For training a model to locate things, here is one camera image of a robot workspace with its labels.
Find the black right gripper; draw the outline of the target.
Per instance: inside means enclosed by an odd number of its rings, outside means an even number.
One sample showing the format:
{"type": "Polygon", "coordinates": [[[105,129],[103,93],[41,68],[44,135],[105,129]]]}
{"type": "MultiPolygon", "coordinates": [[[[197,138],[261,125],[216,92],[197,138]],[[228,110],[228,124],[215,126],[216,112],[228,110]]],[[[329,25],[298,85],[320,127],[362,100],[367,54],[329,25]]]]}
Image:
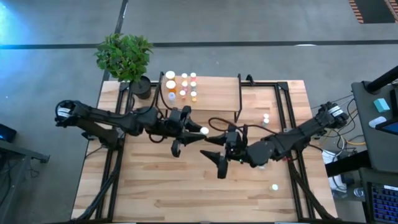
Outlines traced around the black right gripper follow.
{"type": "Polygon", "coordinates": [[[239,133],[240,130],[237,127],[229,125],[225,133],[218,136],[208,136],[205,139],[206,142],[212,144],[224,145],[224,153],[200,151],[201,154],[217,166],[217,178],[219,179],[226,178],[229,161],[238,161],[240,164],[246,162],[247,139],[242,138],[239,133]]]}

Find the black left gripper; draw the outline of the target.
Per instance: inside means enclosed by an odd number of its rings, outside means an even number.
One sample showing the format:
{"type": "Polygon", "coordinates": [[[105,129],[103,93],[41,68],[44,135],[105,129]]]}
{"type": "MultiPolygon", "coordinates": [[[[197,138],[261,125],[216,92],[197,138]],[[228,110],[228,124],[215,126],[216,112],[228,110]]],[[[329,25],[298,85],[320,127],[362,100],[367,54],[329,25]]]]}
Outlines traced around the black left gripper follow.
{"type": "Polygon", "coordinates": [[[185,129],[192,133],[200,133],[202,126],[189,118],[192,109],[184,106],[181,110],[172,108],[170,116],[162,120],[162,137],[160,142],[167,138],[174,138],[171,146],[172,155],[180,157],[180,146],[191,144],[196,141],[206,139],[203,134],[189,134],[185,129]]]}

